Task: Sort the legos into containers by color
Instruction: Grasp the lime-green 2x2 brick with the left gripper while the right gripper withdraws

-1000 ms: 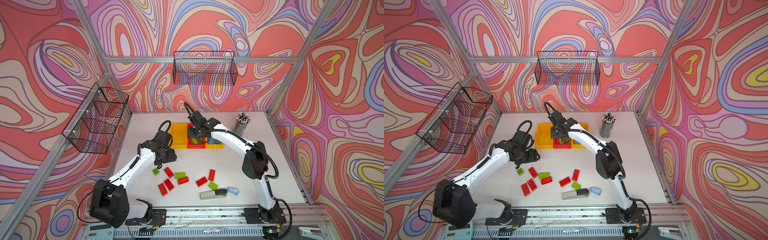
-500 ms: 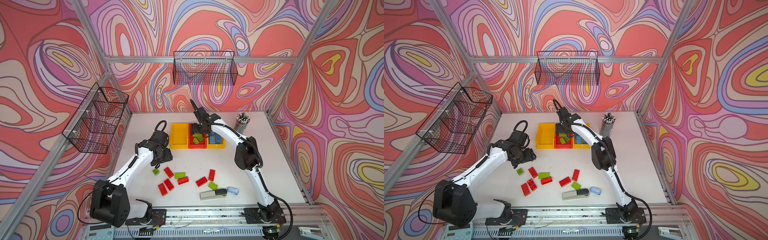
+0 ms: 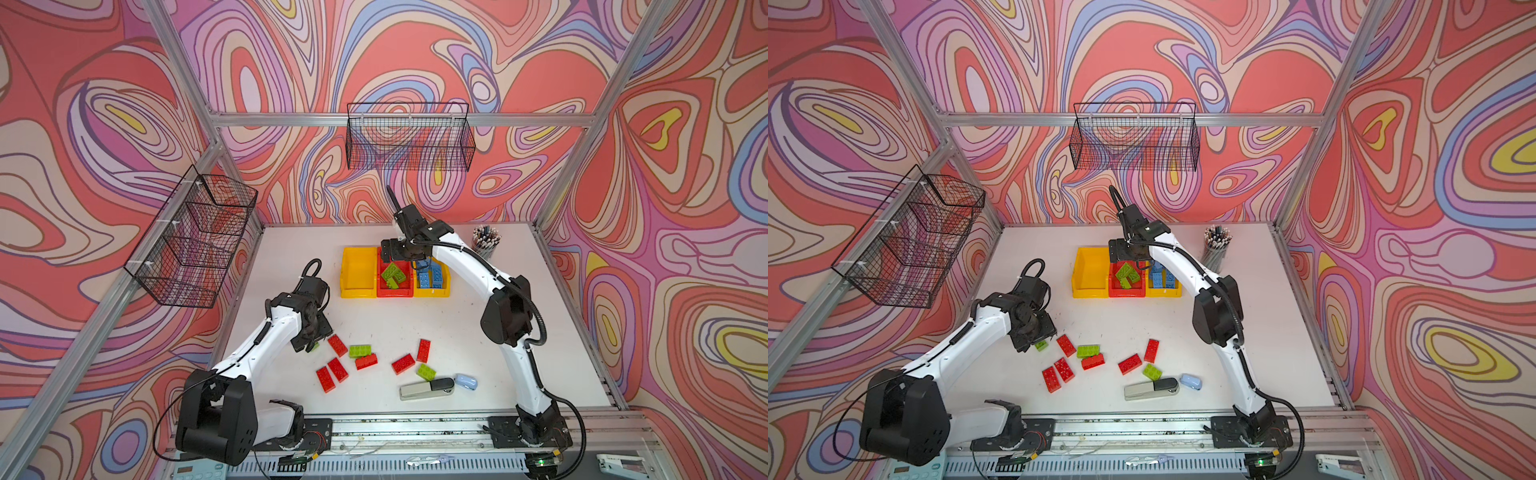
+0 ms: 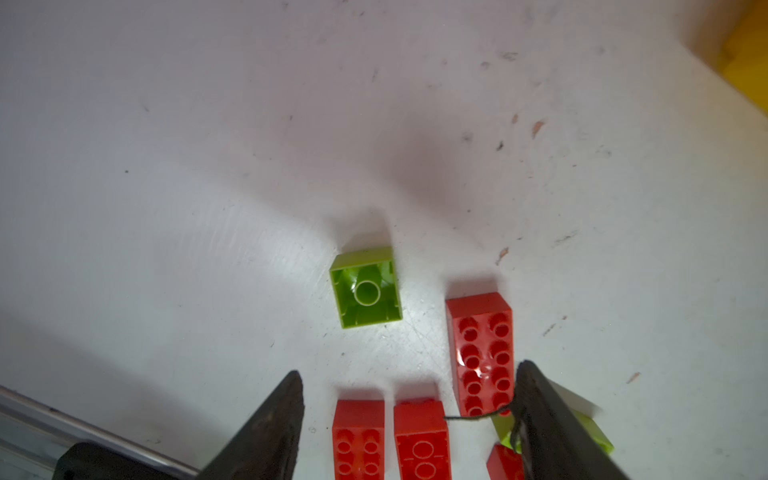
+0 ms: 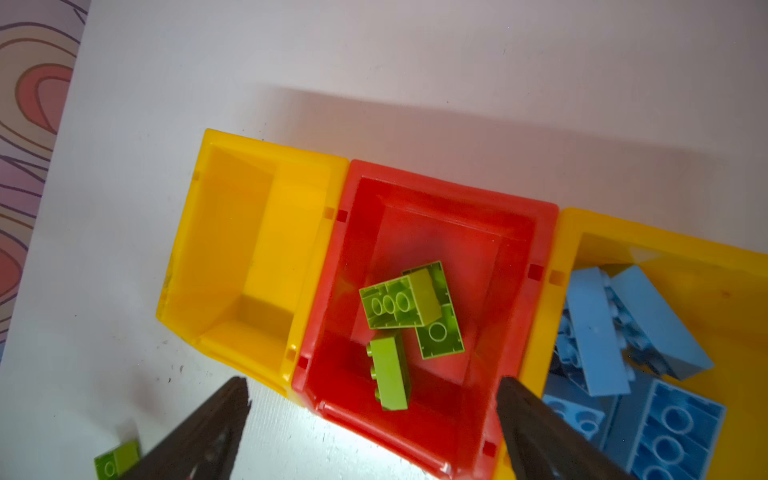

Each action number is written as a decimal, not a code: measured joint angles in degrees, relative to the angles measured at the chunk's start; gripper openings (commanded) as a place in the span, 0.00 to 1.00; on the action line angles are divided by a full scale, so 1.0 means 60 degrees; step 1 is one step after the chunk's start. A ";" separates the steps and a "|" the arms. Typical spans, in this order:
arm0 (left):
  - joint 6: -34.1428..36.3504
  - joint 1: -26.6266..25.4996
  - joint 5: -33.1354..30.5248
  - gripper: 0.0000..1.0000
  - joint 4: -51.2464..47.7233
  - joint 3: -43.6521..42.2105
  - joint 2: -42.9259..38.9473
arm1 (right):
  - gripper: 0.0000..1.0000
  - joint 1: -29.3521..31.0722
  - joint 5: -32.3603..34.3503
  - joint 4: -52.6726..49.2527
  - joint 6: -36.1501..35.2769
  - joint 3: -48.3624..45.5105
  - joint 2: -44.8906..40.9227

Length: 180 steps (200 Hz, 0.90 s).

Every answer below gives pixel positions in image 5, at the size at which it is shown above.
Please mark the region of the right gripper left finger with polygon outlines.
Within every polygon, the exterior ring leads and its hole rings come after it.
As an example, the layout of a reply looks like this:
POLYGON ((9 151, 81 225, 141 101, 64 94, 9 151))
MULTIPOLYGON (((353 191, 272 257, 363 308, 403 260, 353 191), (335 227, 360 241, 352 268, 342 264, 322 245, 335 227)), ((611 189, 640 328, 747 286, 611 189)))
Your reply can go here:
POLYGON ((122 477, 228 480, 250 409, 246 379, 230 378, 122 477))

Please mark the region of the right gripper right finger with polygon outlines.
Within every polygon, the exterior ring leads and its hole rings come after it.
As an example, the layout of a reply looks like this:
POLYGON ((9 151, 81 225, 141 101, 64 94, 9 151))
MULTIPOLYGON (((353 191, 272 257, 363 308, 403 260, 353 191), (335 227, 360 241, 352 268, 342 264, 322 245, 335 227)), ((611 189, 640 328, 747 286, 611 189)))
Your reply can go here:
POLYGON ((518 379, 503 377, 496 401, 511 468, 518 479, 632 479, 518 379))

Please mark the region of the blue lego brick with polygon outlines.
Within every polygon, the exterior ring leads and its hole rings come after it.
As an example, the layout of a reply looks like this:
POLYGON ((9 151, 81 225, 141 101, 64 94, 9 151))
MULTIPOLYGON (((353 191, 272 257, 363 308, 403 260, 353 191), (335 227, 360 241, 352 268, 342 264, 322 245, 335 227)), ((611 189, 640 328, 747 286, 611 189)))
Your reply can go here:
POLYGON ((586 440, 600 431, 606 417, 597 398, 593 398, 565 377, 549 374, 541 397, 554 413, 586 440))
POLYGON ((597 267, 574 270, 566 303, 579 357, 577 371, 587 393, 593 397, 628 394, 630 380, 602 271, 597 267))
POLYGON ((614 276, 605 271, 601 275, 614 323, 635 363, 676 380, 714 368, 713 360, 639 266, 614 276))
POLYGON ((616 404, 603 453, 638 479, 704 479, 726 407, 645 372, 616 404))

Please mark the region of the small green lego brick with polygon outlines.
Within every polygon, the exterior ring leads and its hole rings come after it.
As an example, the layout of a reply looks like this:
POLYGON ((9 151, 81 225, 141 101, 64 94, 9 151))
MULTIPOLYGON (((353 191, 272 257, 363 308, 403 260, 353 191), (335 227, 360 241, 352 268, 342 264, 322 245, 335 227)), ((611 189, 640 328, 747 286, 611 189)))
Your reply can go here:
POLYGON ((134 439, 94 459, 98 480, 119 479, 141 459, 140 443, 134 439))

